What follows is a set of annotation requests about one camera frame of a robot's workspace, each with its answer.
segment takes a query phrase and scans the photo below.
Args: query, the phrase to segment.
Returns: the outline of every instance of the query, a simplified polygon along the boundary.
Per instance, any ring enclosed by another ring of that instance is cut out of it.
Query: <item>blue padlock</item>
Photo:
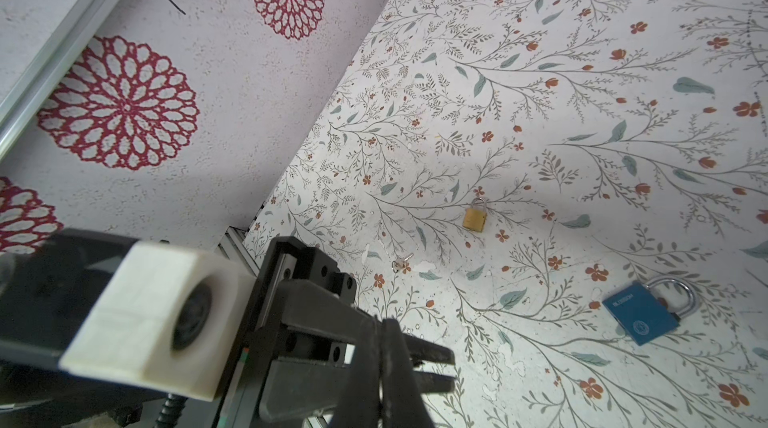
[[[677,313],[667,311],[661,302],[650,292],[650,289],[662,283],[676,284],[683,289],[688,297],[688,303]],[[618,293],[603,300],[603,306],[618,320],[624,331],[638,345],[667,334],[680,326],[680,319],[695,312],[699,307],[696,291],[684,280],[672,276],[660,276],[642,284],[632,283]]]

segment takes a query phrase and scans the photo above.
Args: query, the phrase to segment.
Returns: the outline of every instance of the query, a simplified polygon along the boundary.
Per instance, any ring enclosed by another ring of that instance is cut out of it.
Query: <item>gold padlock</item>
[[[475,203],[477,202],[482,202],[482,212],[475,208]],[[485,226],[485,217],[488,215],[488,213],[486,213],[487,208],[488,206],[486,205],[484,198],[478,196],[472,200],[472,204],[469,205],[467,213],[464,215],[464,228],[481,232]]]

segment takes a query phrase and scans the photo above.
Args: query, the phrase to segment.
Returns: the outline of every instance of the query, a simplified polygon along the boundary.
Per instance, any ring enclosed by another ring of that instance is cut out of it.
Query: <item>speckled wall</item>
[[[0,164],[0,250],[246,227],[385,0],[122,0]]]

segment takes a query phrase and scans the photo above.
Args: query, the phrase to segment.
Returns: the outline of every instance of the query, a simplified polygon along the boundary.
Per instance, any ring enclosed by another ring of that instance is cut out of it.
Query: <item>padlock shackle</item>
[[[472,200],[472,203],[469,204],[469,207],[470,208],[474,208],[475,207],[475,203],[478,202],[478,201],[482,202],[482,209],[483,209],[483,211],[485,211],[487,213],[488,212],[488,203],[485,202],[485,198],[483,198],[482,196],[478,196],[474,200]]]
[[[696,295],[696,290],[694,287],[690,286],[685,280],[681,280],[678,277],[674,277],[668,274],[659,276],[654,278],[653,280],[649,280],[647,283],[644,284],[644,286],[650,290],[651,288],[657,287],[660,284],[664,283],[672,283],[677,285],[678,287],[682,288],[683,291],[685,291],[686,296],[688,297],[688,303],[685,305],[685,307],[675,313],[678,318],[685,318],[689,314],[692,314],[696,310],[699,309],[699,297]]]

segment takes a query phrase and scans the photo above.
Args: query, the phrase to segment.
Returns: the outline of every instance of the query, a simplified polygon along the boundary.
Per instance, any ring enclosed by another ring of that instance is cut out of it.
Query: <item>teal leaf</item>
[[[627,122],[624,120],[618,125],[614,126],[614,130],[610,133],[610,139],[606,143],[618,142],[624,137],[624,132],[627,131]]]
[[[563,11],[562,11],[562,10],[560,10],[560,11],[556,12],[556,13],[555,13],[555,14],[553,14],[553,15],[547,16],[546,18],[544,18],[544,19],[542,20],[542,24],[543,24],[543,25],[546,25],[546,24],[547,24],[547,23],[549,23],[550,21],[553,21],[555,18],[557,18],[558,16],[560,16],[560,13],[562,13],[562,12],[563,12]]]
[[[580,214],[578,218],[575,220],[571,220],[570,222],[561,222],[563,226],[566,228],[586,228],[592,223],[592,220],[589,219],[588,214]]]
[[[689,175],[688,172],[686,172],[682,168],[676,168],[675,170],[672,170],[672,174],[674,174],[681,180],[685,180],[686,182],[701,183],[699,180]]]
[[[627,167],[629,174],[632,176],[636,176],[638,174],[638,162],[636,162],[634,158],[626,155],[621,159],[621,162],[624,164],[624,166]]]
[[[603,360],[602,358],[600,358],[600,356],[588,354],[588,353],[576,353],[574,351],[571,353],[571,356],[573,358],[576,358],[577,360],[580,360],[595,366],[605,366],[610,363],[608,360]]]
[[[456,194],[458,194],[458,180],[456,180],[456,184],[449,191],[453,193],[453,196],[451,196],[451,203],[453,203],[456,200]]]
[[[744,248],[742,251],[753,258],[766,260],[768,259],[768,241],[763,241],[754,248]]]
[[[422,227],[417,226],[416,231],[418,231],[418,237],[422,240],[424,248],[427,248],[427,237],[424,236],[424,230],[422,230]]]
[[[678,93],[709,93],[715,94],[715,89],[711,86],[707,86],[703,83],[699,83],[695,79],[683,76],[677,79],[677,83],[672,85],[672,89]]]
[[[480,94],[484,86],[485,86],[485,77],[483,75],[480,75],[478,82],[475,83],[475,96]]]
[[[502,339],[502,343],[509,343],[509,346],[512,346],[512,340],[509,339],[505,332],[499,330],[498,336]]]
[[[510,310],[513,306],[519,303],[520,300],[523,299],[526,291],[528,291],[527,288],[521,291],[510,291],[509,293],[502,296],[502,298],[499,300],[499,303],[502,304],[502,309]]]
[[[594,133],[590,133],[589,135],[576,135],[576,136],[571,136],[570,138],[567,138],[567,140],[569,140],[570,142],[580,142],[581,140],[585,140],[592,135],[594,135]]]
[[[397,182],[385,184],[382,186],[382,195],[389,193],[395,186],[397,186]]]
[[[477,270],[470,271],[469,273],[467,273],[467,279],[470,281],[477,280],[478,278],[480,278],[480,275],[482,274],[482,271],[484,268],[485,268],[485,265],[481,266]]]
[[[502,63],[502,68],[506,68],[506,67],[510,66],[510,65],[511,65],[511,64],[513,64],[513,63],[515,62],[515,60],[517,60],[517,58],[519,58],[519,57],[520,57],[520,53],[518,53],[517,55],[512,55],[512,56],[510,56],[509,58],[505,59],[505,60],[504,60],[504,63]]]
[[[426,273],[419,273],[418,276],[424,278],[425,280],[439,280],[442,278],[434,274],[432,270],[429,270]]]

